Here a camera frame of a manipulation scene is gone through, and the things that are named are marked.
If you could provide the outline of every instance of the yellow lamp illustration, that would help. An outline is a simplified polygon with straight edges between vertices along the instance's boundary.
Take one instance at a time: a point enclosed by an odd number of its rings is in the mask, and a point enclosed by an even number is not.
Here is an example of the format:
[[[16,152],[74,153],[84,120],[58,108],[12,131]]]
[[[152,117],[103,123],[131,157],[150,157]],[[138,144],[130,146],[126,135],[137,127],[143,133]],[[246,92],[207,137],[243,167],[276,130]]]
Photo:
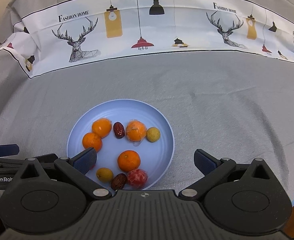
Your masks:
[[[180,48],[187,48],[188,44],[184,43],[182,40],[180,40],[179,38],[174,40],[174,44],[173,47],[180,47]]]
[[[120,11],[112,6],[111,0],[109,9],[105,11],[105,22],[107,38],[122,36]]]
[[[255,40],[257,38],[257,32],[255,29],[255,18],[252,15],[250,15],[246,18],[246,22],[248,25],[247,38]]]
[[[285,57],[279,50],[278,50],[278,54],[282,57],[282,58],[284,58],[284,59],[287,59],[287,57]]]

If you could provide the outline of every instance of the black gripper base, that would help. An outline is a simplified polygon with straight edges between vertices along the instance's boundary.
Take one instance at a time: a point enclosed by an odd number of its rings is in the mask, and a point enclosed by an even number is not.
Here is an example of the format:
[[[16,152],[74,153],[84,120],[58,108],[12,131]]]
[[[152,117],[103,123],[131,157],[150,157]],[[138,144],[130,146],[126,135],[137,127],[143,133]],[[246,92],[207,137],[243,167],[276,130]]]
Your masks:
[[[24,235],[8,229],[0,240],[286,240],[282,232],[241,236],[213,224],[198,203],[176,197],[172,190],[117,191],[94,201],[74,225],[47,235]]]

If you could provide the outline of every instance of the mandarin orange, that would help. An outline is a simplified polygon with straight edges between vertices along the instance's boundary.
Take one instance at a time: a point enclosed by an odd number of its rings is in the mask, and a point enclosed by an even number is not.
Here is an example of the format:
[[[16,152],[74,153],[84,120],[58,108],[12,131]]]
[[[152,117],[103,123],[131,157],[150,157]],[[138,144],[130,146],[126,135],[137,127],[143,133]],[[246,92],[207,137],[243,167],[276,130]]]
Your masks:
[[[119,155],[117,163],[122,171],[129,172],[140,166],[140,157],[135,151],[124,151]]]
[[[102,140],[97,134],[89,132],[86,133],[85,136],[82,138],[82,145],[85,149],[89,147],[94,147],[96,152],[99,152],[102,148]]]
[[[126,135],[128,140],[133,142],[142,141],[147,133],[146,126],[138,120],[132,120],[128,123],[126,128]]]
[[[112,123],[108,118],[100,118],[92,123],[92,132],[99,135],[101,138],[106,137],[112,128]]]

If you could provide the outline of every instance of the plate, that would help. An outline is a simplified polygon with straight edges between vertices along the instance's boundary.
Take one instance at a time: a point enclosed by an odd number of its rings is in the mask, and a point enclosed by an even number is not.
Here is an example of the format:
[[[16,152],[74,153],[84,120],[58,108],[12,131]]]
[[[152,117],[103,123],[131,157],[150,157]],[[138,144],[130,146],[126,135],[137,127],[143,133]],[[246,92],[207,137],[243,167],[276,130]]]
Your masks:
[[[154,185],[165,174],[173,159],[175,150],[175,139],[173,130],[165,116],[153,106],[142,101],[133,99],[116,99],[101,103],[86,112],[76,122],[71,130],[67,143],[67,156],[74,157],[84,150],[82,146],[83,136],[91,132],[91,125],[94,121],[106,117],[115,122],[121,122],[126,129],[127,124],[132,119],[137,119],[144,123],[147,128],[157,127],[160,130],[160,139],[154,143],[146,138],[138,145],[134,146],[127,137],[117,139],[114,131],[102,139],[102,148],[97,153],[97,163],[95,167],[88,171],[87,177],[111,190],[110,183],[102,183],[96,177],[99,168],[109,168],[114,176],[121,171],[117,164],[118,156],[125,150],[136,151],[141,159],[140,169],[147,172],[148,180],[142,190],[146,190]],[[130,185],[125,185],[124,189],[132,189]]]

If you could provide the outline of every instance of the plastic-wrapped orange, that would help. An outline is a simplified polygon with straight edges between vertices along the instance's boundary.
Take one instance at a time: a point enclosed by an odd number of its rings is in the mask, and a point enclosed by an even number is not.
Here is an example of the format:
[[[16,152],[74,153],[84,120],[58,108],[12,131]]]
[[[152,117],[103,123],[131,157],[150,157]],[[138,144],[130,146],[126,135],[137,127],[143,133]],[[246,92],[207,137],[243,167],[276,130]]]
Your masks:
[[[131,120],[126,128],[126,136],[128,140],[133,142],[142,141],[147,133],[146,126],[138,120]]]
[[[91,129],[92,132],[99,135],[101,138],[106,137],[112,128],[112,123],[108,118],[100,118],[93,122]]]

